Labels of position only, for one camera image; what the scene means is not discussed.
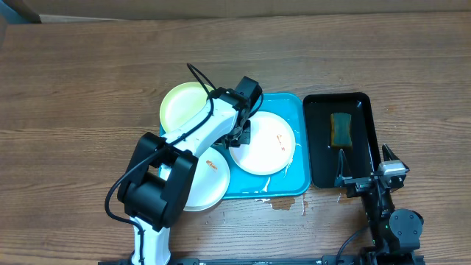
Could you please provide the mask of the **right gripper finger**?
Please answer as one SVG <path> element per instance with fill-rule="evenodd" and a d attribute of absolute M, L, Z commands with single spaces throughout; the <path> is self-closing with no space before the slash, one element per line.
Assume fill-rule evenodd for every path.
<path fill-rule="evenodd" d="M 349 164 L 347 162 L 347 157 L 343 149 L 339 150 L 339 161 L 336 176 L 340 178 L 351 178 L 352 173 L 350 171 Z"/>
<path fill-rule="evenodd" d="M 393 153 L 393 151 L 389 148 L 387 144 L 382 145 L 382 153 L 383 153 L 383 161 L 390 161 L 390 160 L 399 160 L 398 156 Z"/>

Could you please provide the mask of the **green and yellow sponge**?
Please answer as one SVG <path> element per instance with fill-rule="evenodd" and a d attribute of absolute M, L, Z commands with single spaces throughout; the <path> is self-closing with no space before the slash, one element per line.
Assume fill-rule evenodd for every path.
<path fill-rule="evenodd" d="M 347 147 L 353 145 L 351 139 L 352 117 L 349 113 L 332 113 L 330 115 L 330 145 L 332 147 Z"/>

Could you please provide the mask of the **white plate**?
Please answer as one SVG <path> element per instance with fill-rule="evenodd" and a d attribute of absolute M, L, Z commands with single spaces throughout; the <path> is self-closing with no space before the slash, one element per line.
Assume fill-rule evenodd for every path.
<path fill-rule="evenodd" d="M 294 131 L 274 113 L 261 111 L 249 119 L 249 144 L 230 147 L 231 158 L 244 171 L 254 175 L 274 174 L 289 165 L 296 146 Z"/>
<path fill-rule="evenodd" d="M 225 195 L 230 183 L 230 169 L 220 152 L 210 147 L 200 157 L 184 211 L 207 210 Z"/>

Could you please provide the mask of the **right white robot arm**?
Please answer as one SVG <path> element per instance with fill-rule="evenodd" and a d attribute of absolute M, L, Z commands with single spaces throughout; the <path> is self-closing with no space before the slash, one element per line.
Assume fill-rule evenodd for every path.
<path fill-rule="evenodd" d="M 383 162 L 370 175 L 349 176 L 346 155 L 339 151 L 334 186 L 347 189 L 347 197 L 360 197 L 366 213 L 373 245 L 360 251 L 357 264 L 418 264 L 423 217 L 416 211 L 396 209 L 392 192 L 404 186 L 409 167 L 387 146 L 382 146 Z"/>

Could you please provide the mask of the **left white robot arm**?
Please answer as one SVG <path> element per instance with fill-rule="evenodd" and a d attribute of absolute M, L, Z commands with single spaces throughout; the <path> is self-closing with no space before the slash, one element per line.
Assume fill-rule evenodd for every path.
<path fill-rule="evenodd" d="M 135 228 L 137 245 L 128 264 L 167 264 L 169 229 L 188 201 L 199 157 L 212 145 L 225 149 L 250 143 L 252 109 L 263 91 L 243 77 L 235 89 L 217 88 L 206 106 L 179 129 L 139 139 L 124 175 L 111 192 L 124 205 L 123 221 Z"/>

